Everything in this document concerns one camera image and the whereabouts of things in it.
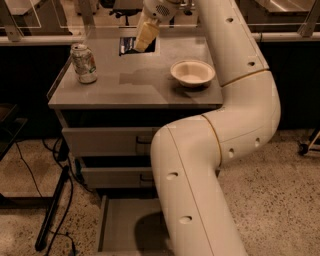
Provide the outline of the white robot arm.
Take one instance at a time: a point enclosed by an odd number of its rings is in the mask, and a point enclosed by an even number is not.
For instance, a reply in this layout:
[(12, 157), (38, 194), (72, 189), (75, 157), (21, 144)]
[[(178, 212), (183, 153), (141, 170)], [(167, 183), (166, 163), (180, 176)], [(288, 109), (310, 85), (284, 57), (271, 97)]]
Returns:
[(215, 172), (272, 138), (280, 99), (235, 0), (195, 4), (223, 105), (156, 132), (153, 177), (175, 256), (248, 256)]

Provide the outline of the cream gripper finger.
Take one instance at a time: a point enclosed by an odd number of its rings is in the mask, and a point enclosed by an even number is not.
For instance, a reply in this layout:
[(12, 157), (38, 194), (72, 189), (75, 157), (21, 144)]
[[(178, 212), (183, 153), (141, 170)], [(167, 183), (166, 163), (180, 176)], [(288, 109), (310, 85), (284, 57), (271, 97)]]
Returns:
[(142, 13), (137, 26), (134, 49), (138, 52), (145, 52), (158, 34), (159, 21)]

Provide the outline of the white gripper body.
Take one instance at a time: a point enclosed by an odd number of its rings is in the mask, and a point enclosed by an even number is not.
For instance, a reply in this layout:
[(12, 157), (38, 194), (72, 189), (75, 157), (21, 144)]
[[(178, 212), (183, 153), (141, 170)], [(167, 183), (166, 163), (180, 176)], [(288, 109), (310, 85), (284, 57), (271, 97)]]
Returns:
[(143, 0), (143, 11), (148, 17), (165, 22), (175, 16), (180, 3), (180, 0)]

